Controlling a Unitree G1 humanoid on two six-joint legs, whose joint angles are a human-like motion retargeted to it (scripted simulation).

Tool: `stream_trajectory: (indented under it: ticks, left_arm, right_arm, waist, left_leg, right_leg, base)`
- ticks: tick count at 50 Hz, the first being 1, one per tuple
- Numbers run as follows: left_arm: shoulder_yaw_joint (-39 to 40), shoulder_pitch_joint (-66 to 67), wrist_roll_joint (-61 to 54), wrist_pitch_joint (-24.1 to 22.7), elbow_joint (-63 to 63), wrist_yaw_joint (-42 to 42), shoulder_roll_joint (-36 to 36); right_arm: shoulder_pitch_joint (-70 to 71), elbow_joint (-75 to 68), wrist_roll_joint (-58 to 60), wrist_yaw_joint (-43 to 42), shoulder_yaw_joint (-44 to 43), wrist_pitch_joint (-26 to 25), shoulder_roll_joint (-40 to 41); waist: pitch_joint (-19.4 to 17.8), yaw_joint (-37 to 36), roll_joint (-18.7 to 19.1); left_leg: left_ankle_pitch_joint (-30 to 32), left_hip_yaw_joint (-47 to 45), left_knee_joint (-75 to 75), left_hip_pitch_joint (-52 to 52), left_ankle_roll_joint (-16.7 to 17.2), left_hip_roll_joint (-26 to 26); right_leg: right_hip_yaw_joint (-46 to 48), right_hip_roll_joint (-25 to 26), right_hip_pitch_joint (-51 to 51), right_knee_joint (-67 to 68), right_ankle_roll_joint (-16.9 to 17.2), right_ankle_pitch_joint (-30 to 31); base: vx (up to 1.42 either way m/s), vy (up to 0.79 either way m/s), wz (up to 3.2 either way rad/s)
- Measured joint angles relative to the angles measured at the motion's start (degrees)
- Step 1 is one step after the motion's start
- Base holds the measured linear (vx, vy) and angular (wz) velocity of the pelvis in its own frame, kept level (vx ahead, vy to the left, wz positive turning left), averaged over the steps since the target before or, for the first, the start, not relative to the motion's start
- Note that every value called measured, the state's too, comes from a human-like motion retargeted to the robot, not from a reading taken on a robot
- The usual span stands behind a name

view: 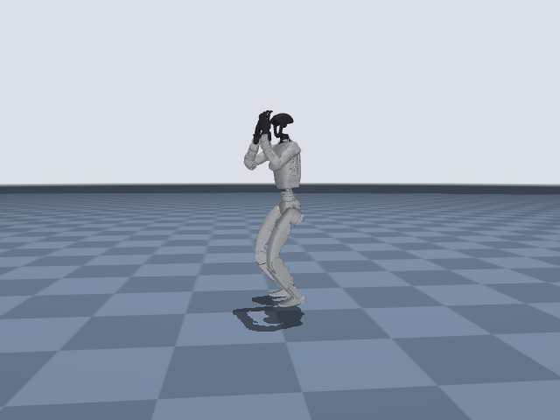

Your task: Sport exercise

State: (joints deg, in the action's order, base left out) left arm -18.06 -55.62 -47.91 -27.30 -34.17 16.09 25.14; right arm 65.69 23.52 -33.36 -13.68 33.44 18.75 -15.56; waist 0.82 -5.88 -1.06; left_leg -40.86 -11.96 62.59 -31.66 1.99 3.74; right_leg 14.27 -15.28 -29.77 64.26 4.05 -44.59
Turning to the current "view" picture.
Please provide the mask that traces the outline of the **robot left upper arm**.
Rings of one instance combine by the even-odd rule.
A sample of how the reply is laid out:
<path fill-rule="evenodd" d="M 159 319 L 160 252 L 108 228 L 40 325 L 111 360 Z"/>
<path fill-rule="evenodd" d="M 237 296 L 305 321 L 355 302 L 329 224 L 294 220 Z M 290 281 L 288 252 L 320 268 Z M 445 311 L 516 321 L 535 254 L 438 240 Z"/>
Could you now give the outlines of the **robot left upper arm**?
<path fill-rule="evenodd" d="M 286 147 L 286 149 L 282 152 L 282 154 L 280 155 L 281 164 L 280 165 L 274 165 L 269 161 L 269 168 L 273 172 L 276 172 L 276 171 L 282 169 L 300 151 L 301 151 L 301 149 L 299 148 L 299 146 L 295 142 L 291 142 Z"/>

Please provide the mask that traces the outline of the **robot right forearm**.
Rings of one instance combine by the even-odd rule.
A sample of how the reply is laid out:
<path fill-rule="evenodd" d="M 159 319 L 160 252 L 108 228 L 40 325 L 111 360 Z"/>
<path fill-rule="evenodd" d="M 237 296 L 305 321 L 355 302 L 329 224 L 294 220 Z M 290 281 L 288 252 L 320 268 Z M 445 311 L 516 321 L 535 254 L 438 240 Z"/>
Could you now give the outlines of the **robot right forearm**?
<path fill-rule="evenodd" d="M 245 157 L 244 157 L 244 161 L 245 159 L 247 159 L 248 161 L 255 161 L 256 160 L 256 154 L 259 150 L 259 145 L 262 142 L 262 139 L 259 139 L 259 144 L 254 144 L 253 143 L 254 138 L 252 139 L 252 144 L 249 146 L 248 148 L 248 152 L 246 153 Z"/>

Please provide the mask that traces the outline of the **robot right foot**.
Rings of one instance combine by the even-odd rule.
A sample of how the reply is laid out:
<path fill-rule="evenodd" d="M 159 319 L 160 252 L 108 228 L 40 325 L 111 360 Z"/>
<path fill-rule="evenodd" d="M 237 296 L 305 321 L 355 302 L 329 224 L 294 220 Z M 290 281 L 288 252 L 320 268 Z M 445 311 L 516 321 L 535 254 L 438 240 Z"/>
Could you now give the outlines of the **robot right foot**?
<path fill-rule="evenodd" d="M 272 296 L 272 297 L 291 297 L 291 295 L 284 289 L 276 290 L 276 291 L 270 291 L 270 292 L 268 292 L 268 295 Z"/>

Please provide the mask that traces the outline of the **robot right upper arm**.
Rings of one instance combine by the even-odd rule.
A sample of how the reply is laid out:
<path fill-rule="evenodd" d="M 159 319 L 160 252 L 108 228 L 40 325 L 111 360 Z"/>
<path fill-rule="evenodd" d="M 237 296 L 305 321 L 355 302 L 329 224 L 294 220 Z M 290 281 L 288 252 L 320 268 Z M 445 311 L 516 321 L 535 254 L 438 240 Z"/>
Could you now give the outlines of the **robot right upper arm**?
<path fill-rule="evenodd" d="M 273 145 L 271 145 L 271 147 L 273 147 Z M 256 155 L 255 161 L 248 161 L 247 159 L 245 159 L 244 164 L 246 165 L 246 167 L 249 170 L 254 170 L 258 165 L 266 162 L 267 160 L 264 157 L 264 153 L 261 152 L 258 155 Z"/>

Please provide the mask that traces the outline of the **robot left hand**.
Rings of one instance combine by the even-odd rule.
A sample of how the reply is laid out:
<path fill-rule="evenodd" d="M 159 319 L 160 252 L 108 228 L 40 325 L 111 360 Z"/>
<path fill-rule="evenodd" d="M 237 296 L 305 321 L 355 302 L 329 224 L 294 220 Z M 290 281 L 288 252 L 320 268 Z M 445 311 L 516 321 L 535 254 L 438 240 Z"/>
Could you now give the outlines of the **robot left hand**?
<path fill-rule="evenodd" d="M 259 115 L 259 125 L 260 125 L 260 128 L 262 130 L 261 136 L 262 136 L 262 134 L 268 134 L 269 141 L 271 141 L 271 132 L 270 132 L 271 126 L 270 125 L 272 124 L 273 120 L 276 118 L 276 116 L 274 115 L 272 117 L 272 119 L 270 120 L 270 113 L 271 112 L 273 112 L 273 111 L 272 110 L 271 111 L 267 110 L 266 112 L 264 111 L 264 112 L 262 112 L 262 114 Z M 268 117 L 267 117 L 267 114 L 268 114 Z"/>

